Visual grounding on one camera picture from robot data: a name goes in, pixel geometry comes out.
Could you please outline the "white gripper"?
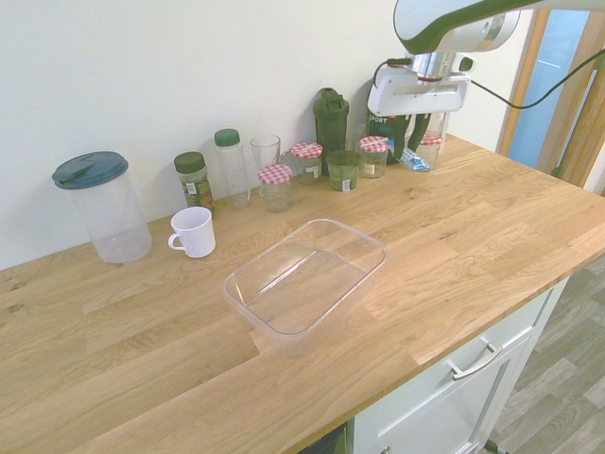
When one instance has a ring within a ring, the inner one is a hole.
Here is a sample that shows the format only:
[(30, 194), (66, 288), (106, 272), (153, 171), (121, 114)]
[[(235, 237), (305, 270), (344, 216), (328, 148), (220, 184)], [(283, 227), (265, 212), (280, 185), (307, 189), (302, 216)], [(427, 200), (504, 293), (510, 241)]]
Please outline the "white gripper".
[(420, 84), (417, 74), (407, 68), (385, 66), (372, 83), (368, 109), (375, 115), (395, 115), (390, 119), (390, 138), (395, 146), (405, 144), (407, 115), (416, 114), (407, 141), (410, 150), (420, 145), (430, 114), (458, 111), (465, 100), (470, 78), (462, 74), (445, 76), (441, 81)]

